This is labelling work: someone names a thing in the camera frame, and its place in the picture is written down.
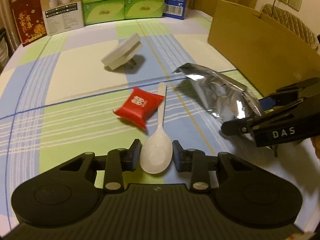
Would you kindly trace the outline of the right hand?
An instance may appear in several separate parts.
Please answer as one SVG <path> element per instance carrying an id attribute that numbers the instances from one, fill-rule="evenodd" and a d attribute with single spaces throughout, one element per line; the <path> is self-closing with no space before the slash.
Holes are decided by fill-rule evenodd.
<path id="1" fill-rule="evenodd" d="M 312 145 L 315 149 L 315 154 L 318 159 L 320 159 L 320 136 L 312 137 L 311 138 Z"/>

